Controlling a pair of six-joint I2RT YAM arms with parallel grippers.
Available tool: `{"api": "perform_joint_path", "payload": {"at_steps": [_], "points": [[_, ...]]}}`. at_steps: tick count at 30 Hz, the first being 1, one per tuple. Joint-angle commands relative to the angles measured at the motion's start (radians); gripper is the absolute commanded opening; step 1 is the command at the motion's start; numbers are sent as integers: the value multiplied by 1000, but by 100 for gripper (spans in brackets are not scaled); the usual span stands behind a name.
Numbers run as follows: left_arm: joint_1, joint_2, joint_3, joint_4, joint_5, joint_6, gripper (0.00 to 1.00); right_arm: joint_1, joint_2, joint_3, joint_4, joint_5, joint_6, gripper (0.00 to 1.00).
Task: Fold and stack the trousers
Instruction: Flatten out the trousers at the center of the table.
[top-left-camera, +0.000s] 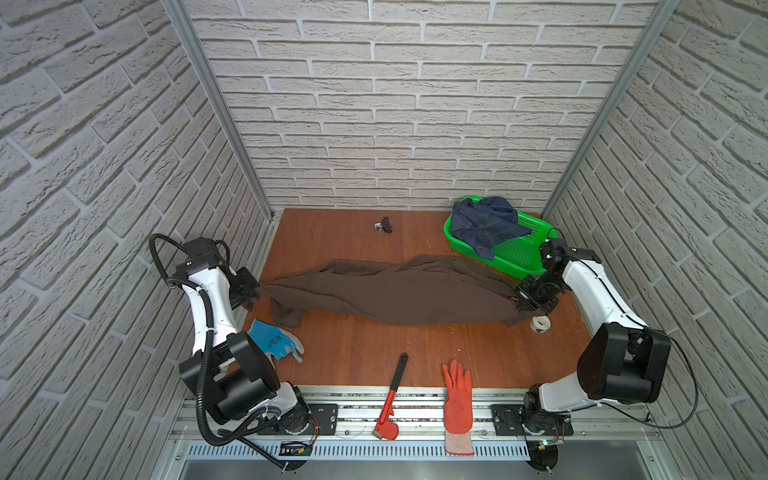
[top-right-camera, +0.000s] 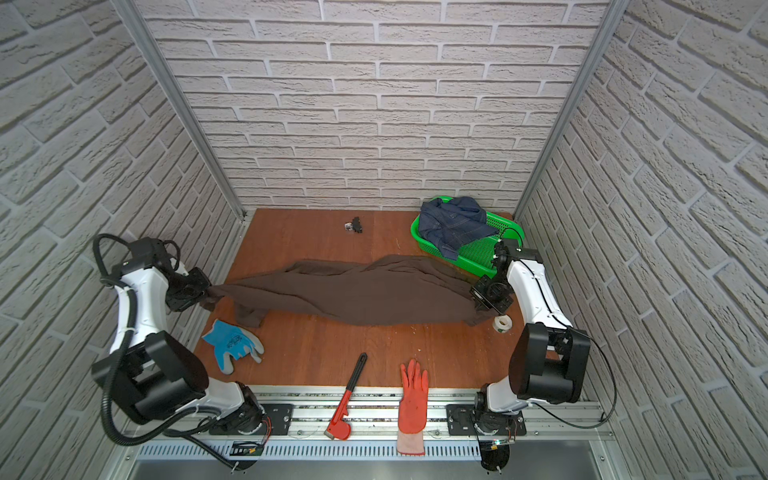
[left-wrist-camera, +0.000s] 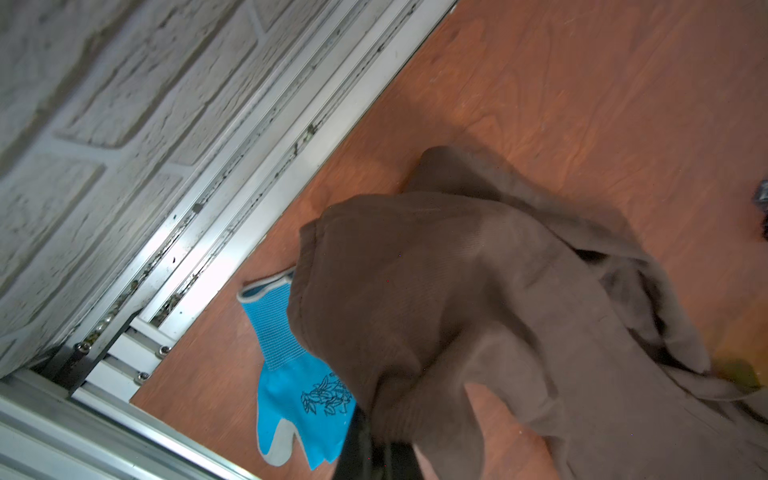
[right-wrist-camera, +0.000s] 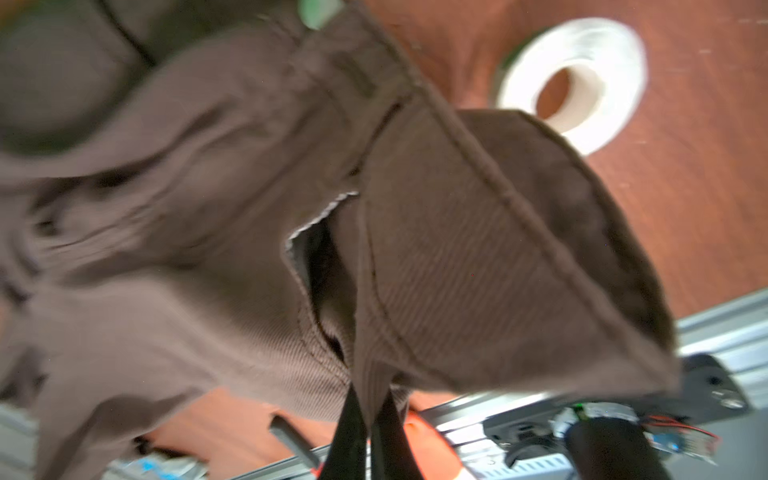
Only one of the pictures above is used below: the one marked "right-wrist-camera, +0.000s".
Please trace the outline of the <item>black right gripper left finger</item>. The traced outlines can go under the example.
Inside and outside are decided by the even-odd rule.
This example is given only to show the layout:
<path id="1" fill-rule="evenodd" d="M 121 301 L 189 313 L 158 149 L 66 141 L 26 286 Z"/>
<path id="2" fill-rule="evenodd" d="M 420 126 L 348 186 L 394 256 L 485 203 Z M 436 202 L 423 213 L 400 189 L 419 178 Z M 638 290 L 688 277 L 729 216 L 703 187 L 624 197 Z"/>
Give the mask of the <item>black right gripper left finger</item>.
<path id="1" fill-rule="evenodd" d="M 350 386 L 318 480 L 364 480 L 368 431 L 357 393 Z"/>

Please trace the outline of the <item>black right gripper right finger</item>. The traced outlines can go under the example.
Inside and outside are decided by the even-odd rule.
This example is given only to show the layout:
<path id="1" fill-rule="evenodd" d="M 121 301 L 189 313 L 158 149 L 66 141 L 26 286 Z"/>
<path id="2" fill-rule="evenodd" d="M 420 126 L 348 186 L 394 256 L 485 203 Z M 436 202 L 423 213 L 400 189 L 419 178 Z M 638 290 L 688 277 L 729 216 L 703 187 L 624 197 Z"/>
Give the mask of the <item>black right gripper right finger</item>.
<path id="1" fill-rule="evenodd" d="M 423 480 L 392 394 L 388 394 L 371 427 L 371 478 Z"/>

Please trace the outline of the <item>brown trousers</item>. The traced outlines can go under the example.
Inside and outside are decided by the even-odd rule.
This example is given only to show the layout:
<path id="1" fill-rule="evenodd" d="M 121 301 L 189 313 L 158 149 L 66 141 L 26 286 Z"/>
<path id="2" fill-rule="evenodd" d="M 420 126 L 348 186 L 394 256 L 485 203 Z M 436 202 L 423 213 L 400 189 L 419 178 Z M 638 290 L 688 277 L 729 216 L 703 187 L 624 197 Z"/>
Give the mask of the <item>brown trousers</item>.
<path id="1" fill-rule="evenodd" d="M 1 30 L 1 397 L 96 479 L 225 386 L 334 421 L 387 393 L 672 379 L 673 320 L 565 138 L 457 110 L 369 9 L 38 1 Z"/>

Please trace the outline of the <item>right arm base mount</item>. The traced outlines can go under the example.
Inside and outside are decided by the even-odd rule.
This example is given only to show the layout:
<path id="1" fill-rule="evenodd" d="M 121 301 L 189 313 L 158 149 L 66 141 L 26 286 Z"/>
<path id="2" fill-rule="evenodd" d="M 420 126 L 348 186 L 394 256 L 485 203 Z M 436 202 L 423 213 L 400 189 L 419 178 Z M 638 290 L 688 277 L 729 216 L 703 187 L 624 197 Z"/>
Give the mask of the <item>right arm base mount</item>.
<path id="1" fill-rule="evenodd" d="M 710 461 L 720 440 L 705 425 L 752 410 L 747 395 L 718 360 L 695 354 L 683 359 L 680 389 L 675 393 L 580 401 L 555 397 L 492 416 L 482 429 L 502 450 L 510 468 L 553 454 L 570 460 L 564 446 L 568 428 L 602 417 L 640 426 L 661 462 L 673 455 Z"/>

